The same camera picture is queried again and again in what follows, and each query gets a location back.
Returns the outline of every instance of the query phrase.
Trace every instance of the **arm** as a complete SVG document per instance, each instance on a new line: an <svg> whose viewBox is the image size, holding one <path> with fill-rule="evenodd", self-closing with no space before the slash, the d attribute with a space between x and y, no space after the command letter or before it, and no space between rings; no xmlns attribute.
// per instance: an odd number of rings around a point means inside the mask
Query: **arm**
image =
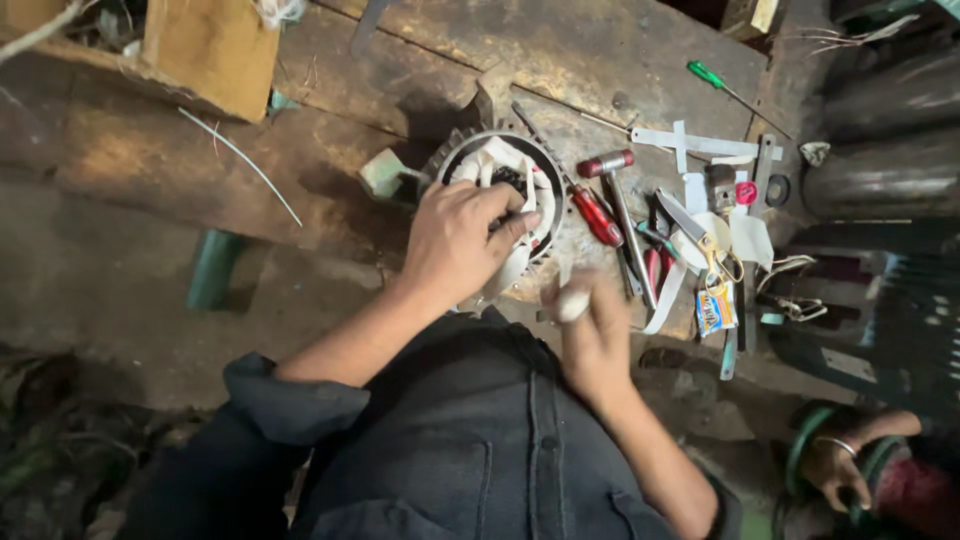
<svg viewBox="0 0 960 540"><path fill-rule="evenodd" d="M490 223L523 205L508 184L478 189L433 183L420 200L407 259L396 283L343 326L280 364L281 380L335 380L363 386L417 333L476 292L516 241L536 227L530 212L493 234Z"/></svg>
<svg viewBox="0 0 960 540"><path fill-rule="evenodd" d="M923 426L916 414L907 410L888 410L856 429L840 435L839 438L860 452L863 447L880 437L889 435L912 437L919 435L922 430Z"/></svg>
<svg viewBox="0 0 960 540"><path fill-rule="evenodd" d="M588 291L589 309L563 325L561 363L570 386L593 409L634 471L644 497L684 539L706 538L717 516L716 492L643 402L630 379L630 311L599 273L578 271L543 292L557 313L569 290Z"/></svg>
<svg viewBox="0 0 960 540"><path fill-rule="evenodd" d="M291 475L310 447L351 426L361 389L419 331L478 290L536 226L536 214L490 223L523 199L508 184L427 189L403 271L369 306L275 365L257 354L224 370L230 401L171 453L132 503L121 538L279 538Z"/></svg>
<svg viewBox="0 0 960 540"><path fill-rule="evenodd" d="M905 410L889 410L880 413L869 421L862 422L853 430L842 433L824 431L820 436L832 437L850 445L859 453L865 446L880 437L919 435L923 429L917 415ZM860 507L869 509L872 504L870 486L860 474L853 454L839 444L827 440L814 439L804 451L800 465L801 474L813 484L838 512L847 512L847 506L840 500L841 488L850 488L856 492Z"/></svg>

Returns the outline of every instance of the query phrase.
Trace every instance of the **black rubber washer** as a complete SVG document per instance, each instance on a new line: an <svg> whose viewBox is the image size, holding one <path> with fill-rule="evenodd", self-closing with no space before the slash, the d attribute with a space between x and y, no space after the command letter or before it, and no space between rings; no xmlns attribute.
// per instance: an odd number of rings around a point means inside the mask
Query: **black rubber washer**
<svg viewBox="0 0 960 540"><path fill-rule="evenodd" d="M767 184L767 206L772 209L782 207L789 198L790 179L782 174L771 175L770 182Z"/></svg>

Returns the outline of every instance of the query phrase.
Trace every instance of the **gold scissors handle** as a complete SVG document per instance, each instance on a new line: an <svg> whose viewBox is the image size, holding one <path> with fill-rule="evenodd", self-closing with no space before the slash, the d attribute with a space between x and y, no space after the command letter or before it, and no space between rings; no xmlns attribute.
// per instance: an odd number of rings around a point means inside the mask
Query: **gold scissors handle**
<svg viewBox="0 0 960 540"><path fill-rule="evenodd" d="M700 250L700 253L704 254L704 258L707 260L706 286L708 295L713 298L720 298L727 294L727 279L725 279L724 276L734 283L743 281L743 262L733 253L719 249L716 240L714 240L713 236L710 236L709 233L705 233L704 236L697 241L697 249ZM727 270L727 267L720 262L721 254L727 254L727 257L736 263L739 269L736 276L731 274L730 270Z"/></svg>

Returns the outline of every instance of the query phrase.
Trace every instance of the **hand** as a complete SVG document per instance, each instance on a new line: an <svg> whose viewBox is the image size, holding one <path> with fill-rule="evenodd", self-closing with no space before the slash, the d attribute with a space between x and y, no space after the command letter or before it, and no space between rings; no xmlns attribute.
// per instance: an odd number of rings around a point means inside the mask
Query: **hand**
<svg viewBox="0 0 960 540"><path fill-rule="evenodd" d="M853 462L853 456L840 445L829 442L813 442L806 450L800 465L801 474L824 494L830 507L838 512L847 512L840 502L838 490L852 488L860 498L860 506L870 509L870 487Z"/></svg>
<svg viewBox="0 0 960 540"><path fill-rule="evenodd" d="M522 207L523 197L509 184L481 189L470 182L434 182L420 199L396 289L416 295L437 315L463 302L540 222L539 214L526 212L489 232L493 220Z"/></svg>
<svg viewBox="0 0 960 540"><path fill-rule="evenodd" d="M630 379L630 309L619 289L596 270L576 270L570 281L543 289L540 299L554 320L558 302L575 291L587 292L589 307L579 318L564 323L561 366L570 386L598 414L616 406L624 391L636 392Z"/></svg>

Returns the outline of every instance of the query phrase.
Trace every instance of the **wooden workbench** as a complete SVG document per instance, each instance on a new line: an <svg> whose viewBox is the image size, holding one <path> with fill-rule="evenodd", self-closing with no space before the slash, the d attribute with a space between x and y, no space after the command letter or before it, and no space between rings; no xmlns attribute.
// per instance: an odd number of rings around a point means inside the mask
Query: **wooden workbench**
<svg viewBox="0 0 960 540"><path fill-rule="evenodd" d="M384 148L425 160L471 99L475 78L498 61L516 69L514 98L564 164L632 146L620 174L635 219L641 195L682 185L671 154L629 145L579 111L626 125L742 139L750 113L691 74L703 60L752 99L766 59L655 0L429 2L390 7L360 61L348 43L364 0L311 5L280 40L275 88L304 104L261 125L198 115L256 162L303 221L298 227L250 168L170 103L37 55L0 68L0 85L46 127L39 144L8 145L5 164L27 166L63 189L209 228L398 268L410 216L371 201L356 172ZM526 135L516 122L514 129ZM599 188L597 181L592 181ZM597 243L574 211L553 257L509 291L535 302L556 260L600 266L621 282L613 250ZM692 337L692 296L665 333ZM643 326L642 303L635 319Z"/></svg>

